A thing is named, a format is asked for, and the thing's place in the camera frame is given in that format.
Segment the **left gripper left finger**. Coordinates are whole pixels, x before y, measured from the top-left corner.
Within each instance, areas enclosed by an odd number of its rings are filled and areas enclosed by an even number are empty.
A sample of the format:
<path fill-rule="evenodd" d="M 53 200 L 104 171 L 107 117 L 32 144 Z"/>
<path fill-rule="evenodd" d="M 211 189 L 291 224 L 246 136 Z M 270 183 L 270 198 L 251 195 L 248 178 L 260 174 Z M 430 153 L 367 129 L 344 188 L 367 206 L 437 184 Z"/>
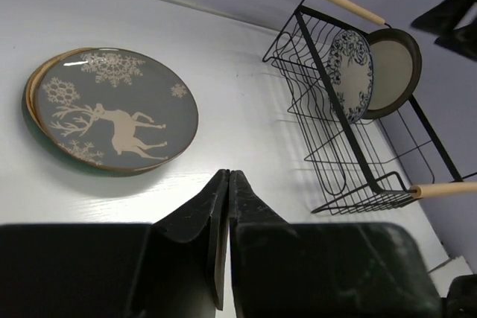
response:
<path fill-rule="evenodd" d="M 214 317 L 230 173 L 154 223 L 1 227 L 3 317 Z"/>

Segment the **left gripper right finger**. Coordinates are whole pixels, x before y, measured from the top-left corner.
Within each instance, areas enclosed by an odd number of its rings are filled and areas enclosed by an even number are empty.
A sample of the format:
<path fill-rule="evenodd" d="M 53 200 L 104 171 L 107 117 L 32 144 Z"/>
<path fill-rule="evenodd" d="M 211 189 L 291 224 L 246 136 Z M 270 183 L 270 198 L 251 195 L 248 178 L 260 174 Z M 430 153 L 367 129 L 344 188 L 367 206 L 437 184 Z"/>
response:
<path fill-rule="evenodd" d="M 229 179 L 238 317 L 440 317 L 411 235 L 393 223 L 288 223 L 241 171 Z"/>

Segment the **teal blue plate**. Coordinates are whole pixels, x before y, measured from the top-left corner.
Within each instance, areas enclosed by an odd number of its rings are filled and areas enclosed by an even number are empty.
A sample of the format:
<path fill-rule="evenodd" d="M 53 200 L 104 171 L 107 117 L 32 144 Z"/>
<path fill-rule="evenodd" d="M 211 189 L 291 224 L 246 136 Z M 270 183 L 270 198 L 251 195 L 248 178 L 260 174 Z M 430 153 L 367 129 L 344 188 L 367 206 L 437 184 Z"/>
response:
<path fill-rule="evenodd" d="M 37 143 L 39 147 L 42 148 L 43 153 L 48 153 L 51 158 L 55 158 L 60 162 L 65 168 L 73 169 L 77 172 L 83 172 L 87 175 L 94 177 L 117 177 L 119 172 L 108 171 L 105 169 L 97 168 L 91 166 L 85 162 L 75 159 L 70 156 L 59 147 L 57 147 L 53 141 L 44 134 L 43 131 L 38 127 L 36 122 L 33 119 L 33 116 L 29 113 L 27 108 L 27 86 L 24 86 L 22 92 L 22 117 L 25 123 L 25 127 L 30 133 L 33 140 Z"/>

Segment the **blue floral white plate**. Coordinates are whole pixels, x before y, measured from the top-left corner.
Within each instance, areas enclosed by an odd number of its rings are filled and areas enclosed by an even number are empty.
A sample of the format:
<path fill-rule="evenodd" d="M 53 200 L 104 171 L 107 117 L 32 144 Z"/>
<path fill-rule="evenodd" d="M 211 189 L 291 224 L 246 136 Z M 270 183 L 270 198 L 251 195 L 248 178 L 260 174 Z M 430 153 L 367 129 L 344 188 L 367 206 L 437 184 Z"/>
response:
<path fill-rule="evenodd" d="M 373 59 L 367 40 L 353 30 L 335 36 L 325 65 L 344 116 L 351 124 L 364 117 L 373 92 Z"/>

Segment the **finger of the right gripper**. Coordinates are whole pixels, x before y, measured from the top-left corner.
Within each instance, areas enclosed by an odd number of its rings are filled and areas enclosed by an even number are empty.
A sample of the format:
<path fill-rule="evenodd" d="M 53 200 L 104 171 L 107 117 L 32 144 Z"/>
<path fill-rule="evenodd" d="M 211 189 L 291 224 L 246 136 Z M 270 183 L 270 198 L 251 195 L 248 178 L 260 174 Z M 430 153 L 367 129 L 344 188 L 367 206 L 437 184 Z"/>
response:
<path fill-rule="evenodd" d="M 476 61 L 476 17 L 467 25 L 457 28 L 458 21 L 452 17 L 439 17 L 440 30 L 434 44 Z"/>
<path fill-rule="evenodd" d="M 428 34 L 447 34 L 463 19 L 476 0 L 443 0 L 418 16 L 411 27 Z"/>

